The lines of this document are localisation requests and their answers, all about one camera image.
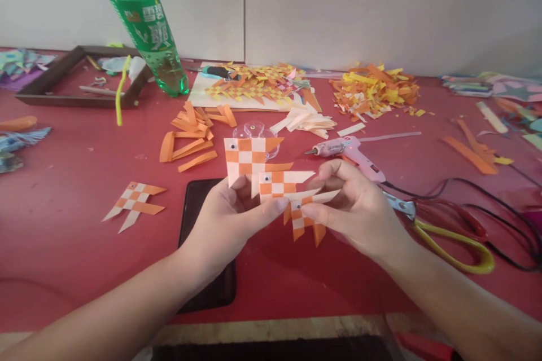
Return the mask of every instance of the person's left hand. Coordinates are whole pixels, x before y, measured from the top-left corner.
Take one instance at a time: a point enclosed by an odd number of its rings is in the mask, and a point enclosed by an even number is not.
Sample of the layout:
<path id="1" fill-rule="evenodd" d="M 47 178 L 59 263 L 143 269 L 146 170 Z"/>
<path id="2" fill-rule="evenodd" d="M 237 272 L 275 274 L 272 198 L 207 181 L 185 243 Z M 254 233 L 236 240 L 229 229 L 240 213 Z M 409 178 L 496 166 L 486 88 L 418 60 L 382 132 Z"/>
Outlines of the person's left hand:
<path id="1" fill-rule="evenodd" d="M 182 245 L 199 273 L 211 281 L 231 262 L 247 240 L 275 220 L 288 205 L 285 197 L 259 204 L 251 199 L 250 181 L 240 177 L 231 188 L 223 179 L 211 189 L 190 235 Z"/>

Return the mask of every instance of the yellow scissor handle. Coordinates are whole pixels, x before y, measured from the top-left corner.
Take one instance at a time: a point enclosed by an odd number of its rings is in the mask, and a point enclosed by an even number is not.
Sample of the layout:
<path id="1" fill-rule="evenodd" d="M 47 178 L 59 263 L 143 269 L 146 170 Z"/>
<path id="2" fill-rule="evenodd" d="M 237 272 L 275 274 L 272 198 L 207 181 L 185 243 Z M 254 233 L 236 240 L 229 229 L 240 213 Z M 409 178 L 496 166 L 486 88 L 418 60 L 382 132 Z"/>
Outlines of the yellow scissor handle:
<path id="1" fill-rule="evenodd" d="M 431 249 L 435 253 L 437 253 L 437 255 L 444 258 L 455 268 L 461 271 L 469 272 L 470 274 L 478 275 L 490 274 L 493 269 L 495 269 L 495 259 L 493 258 L 493 255 L 484 245 L 480 244 L 479 242 L 471 240 L 464 235 L 454 233 L 444 228 L 435 227 L 430 224 L 424 223 L 418 219 L 414 219 L 413 227 L 416 233 L 418 233 L 418 235 L 426 242 L 429 247 L 431 247 Z M 434 242 L 433 239 L 429 237 L 429 235 L 425 231 L 442 235 L 444 237 L 448 237 L 469 245 L 480 254 L 480 262 L 477 265 L 467 265 L 456 260 L 450 254 L 444 251 L 436 242 Z"/>

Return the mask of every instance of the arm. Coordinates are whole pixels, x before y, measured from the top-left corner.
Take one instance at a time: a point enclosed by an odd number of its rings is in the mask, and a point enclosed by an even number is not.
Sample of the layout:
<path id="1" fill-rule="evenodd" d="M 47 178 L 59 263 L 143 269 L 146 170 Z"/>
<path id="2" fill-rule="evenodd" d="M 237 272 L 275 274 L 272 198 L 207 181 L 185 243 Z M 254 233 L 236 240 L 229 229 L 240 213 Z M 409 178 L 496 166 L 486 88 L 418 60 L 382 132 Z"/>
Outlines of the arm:
<path id="1" fill-rule="evenodd" d="M 406 232 L 374 183 L 341 160 L 320 167 L 310 188 L 342 188 L 334 208 L 305 215 L 340 232 L 386 270 L 468 360 L 540 360 L 542 324 L 476 285 Z"/>
<path id="2" fill-rule="evenodd" d="M 233 189 L 224 179 L 211 190 L 178 251 L 9 348 L 0 360 L 132 359 L 288 203 L 274 199 L 254 207 L 244 177 Z"/>

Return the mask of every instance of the bottle label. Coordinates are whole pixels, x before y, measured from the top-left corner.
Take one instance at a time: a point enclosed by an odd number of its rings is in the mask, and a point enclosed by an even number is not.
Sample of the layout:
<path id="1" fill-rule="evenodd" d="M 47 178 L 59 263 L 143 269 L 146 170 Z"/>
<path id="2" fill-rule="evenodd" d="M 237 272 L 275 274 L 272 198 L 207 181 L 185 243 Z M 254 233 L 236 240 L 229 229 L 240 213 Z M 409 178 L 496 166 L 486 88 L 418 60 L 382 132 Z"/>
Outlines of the bottle label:
<path id="1" fill-rule="evenodd" d="M 160 0 L 112 0 L 139 51 L 162 52 L 175 47 Z"/>

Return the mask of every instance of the scissor handle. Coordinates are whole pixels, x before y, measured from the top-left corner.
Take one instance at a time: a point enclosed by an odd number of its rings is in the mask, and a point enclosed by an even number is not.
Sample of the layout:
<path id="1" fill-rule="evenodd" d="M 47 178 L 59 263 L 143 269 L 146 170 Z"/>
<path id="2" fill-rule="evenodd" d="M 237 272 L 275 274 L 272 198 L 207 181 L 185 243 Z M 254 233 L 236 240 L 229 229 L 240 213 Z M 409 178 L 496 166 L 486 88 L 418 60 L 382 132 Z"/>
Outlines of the scissor handle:
<path id="1" fill-rule="evenodd" d="M 474 241 L 477 241 L 479 243 L 485 243 L 487 241 L 488 239 L 487 230 L 482 226 L 480 221 L 474 215 L 469 213 L 462 206 L 445 199 L 431 199 L 431 200 L 414 199 L 414 202 L 416 203 L 416 208 L 418 209 L 418 215 L 421 218 L 429 221 L 430 223 L 437 224 L 437 223 L 444 222 L 446 224 L 446 228 L 451 229 L 458 234 L 463 234 L 464 236 Z M 429 208 L 442 211 L 439 205 L 447 207 L 450 210 L 456 212 L 463 219 L 463 221 L 471 228 L 473 232 L 469 232 L 452 222 L 446 222 L 444 218 L 437 218 L 437 216 Z"/>
<path id="2" fill-rule="evenodd" d="M 495 269 L 495 259 L 489 250 L 482 244 L 477 241 L 474 241 L 468 237 L 465 237 L 461 234 L 454 233 L 453 231 L 446 230 L 444 228 L 435 227 L 431 224 L 424 223 L 417 218 L 413 222 L 413 228 L 415 232 L 425 241 L 425 243 L 435 252 L 437 255 L 442 257 L 448 263 L 450 263 L 455 268 L 468 272 L 470 274 L 485 275 L 490 274 L 493 269 Z M 434 234 L 442 235 L 444 237 L 451 238 L 456 241 L 467 244 L 468 246 L 474 248 L 480 255 L 480 262 L 477 265 L 467 265 L 464 264 L 450 254 L 444 251 L 429 235 L 426 233 L 432 232 Z"/>

